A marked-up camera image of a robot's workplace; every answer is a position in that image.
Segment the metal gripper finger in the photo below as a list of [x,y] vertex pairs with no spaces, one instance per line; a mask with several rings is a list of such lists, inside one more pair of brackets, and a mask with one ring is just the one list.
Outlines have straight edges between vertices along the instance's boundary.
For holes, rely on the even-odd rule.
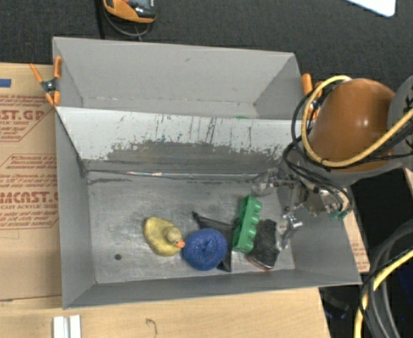
[[253,195],[270,195],[279,186],[277,170],[267,170],[252,180]]
[[285,249],[295,233],[303,226],[303,221],[294,215],[288,215],[286,224],[279,230],[279,248]]

